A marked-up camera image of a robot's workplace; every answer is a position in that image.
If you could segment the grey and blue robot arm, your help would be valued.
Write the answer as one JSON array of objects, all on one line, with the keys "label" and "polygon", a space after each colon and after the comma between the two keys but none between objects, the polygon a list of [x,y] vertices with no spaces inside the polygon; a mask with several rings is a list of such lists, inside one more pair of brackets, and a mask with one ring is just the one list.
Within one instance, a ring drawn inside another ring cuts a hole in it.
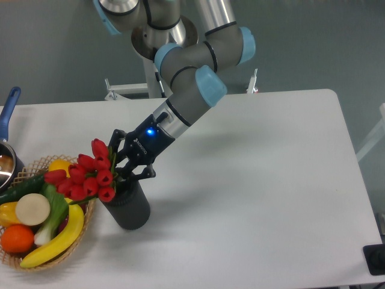
[{"label": "grey and blue robot arm", "polygon": [[134,131],[115,130],[110,144],[122,179],[152,178],[155,158],[227,93],[217,73],[250,60],[256,51],[248,28],[240,27],[229,1],[197,1],[205,41],[192,39],[179,1],[95,1],[112,33],[132,31],[136,52],[171,95]]}]

